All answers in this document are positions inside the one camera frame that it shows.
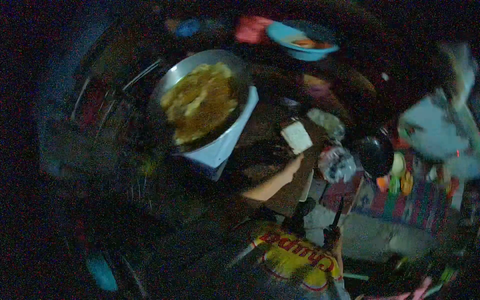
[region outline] white square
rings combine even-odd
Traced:
[[[308,132],[299,121],[285,127],[281,131],[281,134],[290,148],[292,148],[295,155],[298,155],[313,146]]]

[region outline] red lettering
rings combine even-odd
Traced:
[[[317,255],[317,253],[315,251],[313,251],[313,253],[310,254],[310,256],[308,257],[308,260],[312,262],[312,267],[315,267],[318,264],[319,261],[321,261],[322,259],[325,258],[325,256],[322,255],[322,254],[318,254],[318,256],[315,257],[316,255]]]
[[[280,235],[273,232],[269,232],[269,233],[265,233],[262,237],[260,237],[260,239],[263,241],[266,241],[267,243],[273,244],[280,240]]]
[[[332,259],[331,259],[330,257],[328,257],[328,256],[323,256],[321,259],[319,259],[319,261],[322,260],[322,259],[324,259],[324,258],[328,258],[328,260],[330,261],[330,265],[328,266],[328,268],[325,268],[325,265],[324,265],[324,264],[319,264],[317,267],[318,267],[320,270],[324,271],[324,272],[332,272],[332,271],[333,271],[333,268],[335,267],[335,265],[333,264]]]
[[[298,247],[295,248],[295,250],[293,250],[292,253],[297,254],[304,249],[307,249],[307,247],[303,247],[303,246],[298,245]]]
[[[305,250],[299,254],[299,256],[303,257],[303,256],[307,256],[308,253],[310,252],[313,252],[312,249],[309,249],[309,248],[305,248]]]
[[[327,272],[332,272],[335,265],[330,257],[328,258],[328,260],[330,261],[330,266],[328,267]]]
[[[300,242],[299,240],[289,240],[288,238],[284,238],[278,242],[278,246],[282,249],[289,251],[290,249],[292,249],[293,246],[295,246],[299,242]]]

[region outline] wok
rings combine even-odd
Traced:
[[[165,125],[166,116],[160,106],[162,96],[198,65],[213,65],[218,62],[226,64],[233,73],[232,89],[236,95],[238,105],[222,125],[191,143],[175,146],[174,151],[176,152],[195,152],[203,149],[224,137],[231,128],[237,126],[237,119],[242,114],[248,101],[249,86],[252,85],[252,75],[247,64],[231,52],[225,50],[207,50],[192,55],[173,66],[155,86],[150,101],[150,110],[154,116],[153,121],[157,124]]]
[[[392,169],[394,149],[384,130],[347,131],[344,147],[358,157],[363,169],[372,178],[383,177]]]

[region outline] black pot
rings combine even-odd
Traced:
[[[343,146],[358,158],[372,178],[383,177],[392,169],[394,150],[385,129],[371,132],[347,130]]]

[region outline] blue bowl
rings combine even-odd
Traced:
[[[273,22],[267,28],[268,36],[275,42],[285,47],[286,51],[298,60],[315,61],[324,59],[329,53],[338,51],[332,32],[327,28],[308,23],[306,21],[286,21],[285,24]],[[333,47],[327,49],[305,49],[292,44],[294,40],[310,38],[328,42]]]

